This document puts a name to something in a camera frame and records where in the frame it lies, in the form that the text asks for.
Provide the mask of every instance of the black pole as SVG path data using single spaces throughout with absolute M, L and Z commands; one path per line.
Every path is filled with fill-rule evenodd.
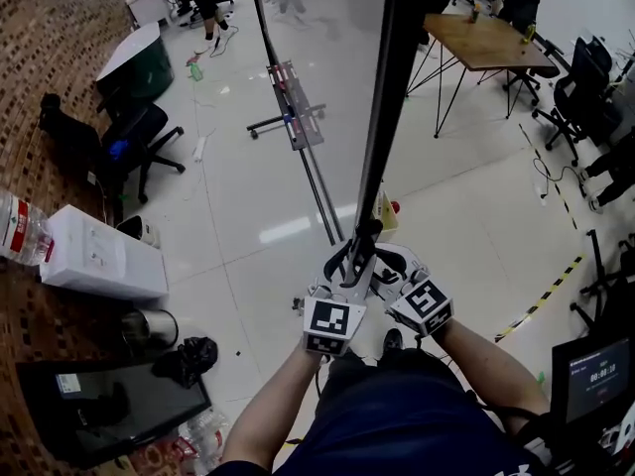
M 424 0 L 385 0 L 375 91 L 355 225 L 370 220 L 424 24 Z

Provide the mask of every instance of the tiled floor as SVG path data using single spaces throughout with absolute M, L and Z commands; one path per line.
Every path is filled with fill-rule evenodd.
M 245 130 L 249 123 L 275 116 L 277 107 L 252 0 L 236 0 L 234 11 L 231 24 L 240 31 L 223 56 L 199 61 L 204 75 L 200 82 L 188 78 L 185 61 L 202 30 L 164 31 L 176 80 L 158 104 L 169 113 L 171 126 L 186 130 L 164 155 L 188 169 L 179 176 L 152 166 L 150 200 L 144 206 L 136 202 L 137 178 L 131 176 L 125 202 L 127 214 L 141 213 L 160 228 L 170 282 L 165 304 L 180 320 L 183 336 L 205 334 L 219 345 L 219 361 L 205 382 L 212 399 L 231 419 L 300 339 L 302 320 L 291 309 L 293 298 L 304 295 L 330 253 L 300 157 L 291 150 L 284 129 L 274 126 L 258 140 Z M 332 32 L 328 26 L 324 29 Z M 287 54 L 301 59 L 307 45 L 294 52 L 292 44 L 289 40 L 284 45 Z M 311 76 L 308 64 L 298 69 Z M 444 103 L 458 75 L 458 69 L 444 75 Z M 531 118 L 524 95 L 511 119 L 504 118 L 503 78 L 476 86 L 477 77 L 467 75 L 438 140 L 433 139 L 437 81 L 405 103 L 385 174 L 387 192 L 401 203 L 400 228 L 393 242 L 411 247 L 453 295 L 456 317 L 490 338 L 533 305 L 572 260 L 585 253 L 586 259 L 532 320 L 502 342 L 532 372 L 545 371 L 549 377 L 551 346 L 581 331 L 568 306 L 592 276 L 584 230 L 596 228 L 600 241 L 613 248 L 629 231 L 633 203 L 627 194 L 603 215 L 593 214 L 567 175 L 561 187 L 579 226 L 575 230 L 553 186 L 540 199 L 545 181 L 533 168 L 534 152 L 518 124 L 552 172 L 569 162 L 569 152 L 566 146 L 544 151 L 550 129 Z M 330 79 L 322 81 L 324 93 Z M 334 96 L 343 101 L 347 94 L 344 90 Z M 541 104 L 551 107 L 546 83 L 541 96 Z M 316 155 L 348 234 L 363 159 L 363 140 L 360 148 L 354 136 L 364 109 L 360 105 L 351 119 L 337 107 L 329 101 L 331 119 L 322 129 L 331 141 L 317 146 Z M 351 135 L 335 139 L 328 134 L 333 125 L 350 126 Z M 199 136 L 207 141 L 202 162 L 195 163 L 192 152 Z M 585 164 L 597 155 L 587 144 L 581 144 L 580 152 Z M 597 189 L 605 183 L 606 178 L 597 178 L 590 186 Z M 353 343 L 369 362 L 378 355 L 391 325 L 377 305 L 371 306 Z M 426 345 L 438 350 L 432 341 Z M 292 435 L 306 431 L 316 400 L 311 387 Z

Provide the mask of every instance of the computer screen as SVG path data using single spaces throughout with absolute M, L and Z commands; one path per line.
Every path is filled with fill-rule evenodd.
M 624 393 L 629 383 L 628 338 L 569 361 L 567 423 Z

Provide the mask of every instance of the plastic bag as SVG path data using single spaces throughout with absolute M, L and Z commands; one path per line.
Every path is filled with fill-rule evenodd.
M 152 366 L 152 373 L 157 377 L 170 377 L 189 389 L 217 360 L 216 342 L 207 337 L 191 337 L 176 351 L 161 356 Z
M 173 449 L 179 454 L 181 471 L 206 476 L 220 463 L 230 424 L 220 412 L 208 409 L 179 426 Z

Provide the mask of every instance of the water bottle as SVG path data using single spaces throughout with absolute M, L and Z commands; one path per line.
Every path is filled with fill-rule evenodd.
M 49 261 L 53 245 L 43 211 L 0 188 L 0 256 L 36 266 Z

